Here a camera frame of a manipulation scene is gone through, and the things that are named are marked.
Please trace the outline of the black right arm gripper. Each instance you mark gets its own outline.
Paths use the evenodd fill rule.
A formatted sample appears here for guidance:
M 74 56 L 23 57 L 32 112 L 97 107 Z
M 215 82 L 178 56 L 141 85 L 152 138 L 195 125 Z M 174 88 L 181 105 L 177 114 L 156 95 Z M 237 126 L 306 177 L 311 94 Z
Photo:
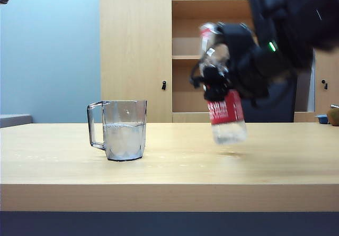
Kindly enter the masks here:
M 229 80 L 241 98 L 257 99 L 269 95 L 273 83 L 295 82 L 295 71 L 275 42 L 260 47 L 244 23 L 217 23 L 218 42 L 230 51 Z M 225 72 L 213 65 L 203 69 L 204 99 L 223 101 L 229 92 Z

